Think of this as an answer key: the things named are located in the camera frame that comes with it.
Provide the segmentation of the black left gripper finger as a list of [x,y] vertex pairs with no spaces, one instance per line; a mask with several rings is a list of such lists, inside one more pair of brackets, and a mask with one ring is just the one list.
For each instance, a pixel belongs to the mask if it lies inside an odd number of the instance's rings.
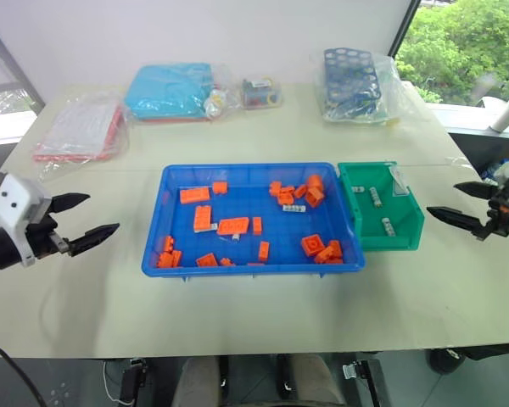
[[76,256],[97,247],[111,237],[119,227],[119,223],[98,226],[87,231],[83,236],[69,241],[69,255]]
[[90,196],[88,194],[80,192],[68,192],[54,196],[51,200],[51,212],[55,214],[64,212],[74,208],[78,204],[83,203],[89,198]]

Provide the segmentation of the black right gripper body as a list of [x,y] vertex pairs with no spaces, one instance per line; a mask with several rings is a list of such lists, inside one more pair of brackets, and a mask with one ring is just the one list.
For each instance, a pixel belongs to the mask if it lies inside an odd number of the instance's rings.
[[489,188],[489,232],[501,237],[509,237],[509,178],[499,186]]

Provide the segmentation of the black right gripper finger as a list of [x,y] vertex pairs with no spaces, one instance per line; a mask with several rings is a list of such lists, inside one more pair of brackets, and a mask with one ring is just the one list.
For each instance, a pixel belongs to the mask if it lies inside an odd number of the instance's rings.
[[454,188],[464,192],[466,195],[481,198],[484,200],[491,200],[492,197],[498,192],[498,186],[481,181],[465,181],[454,185]]
[[445,206],[430,206],[427,207],[426,210],[437,220],[447,225],[469,231],[478,240],[484,240],[489,235],[479,218],[465,215],[459,210]]

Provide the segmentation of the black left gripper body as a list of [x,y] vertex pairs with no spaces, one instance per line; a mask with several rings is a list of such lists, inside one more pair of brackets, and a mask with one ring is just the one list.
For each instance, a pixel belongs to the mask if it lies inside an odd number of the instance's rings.
[[55,229],[58,226],[52,213],[59,213],[68,209],[65,199],[53,199],[43,217],[30,223],[26,229],[26,237],[36,259],[43,259],[51,254],[67,254],[70,245],[60,237]]

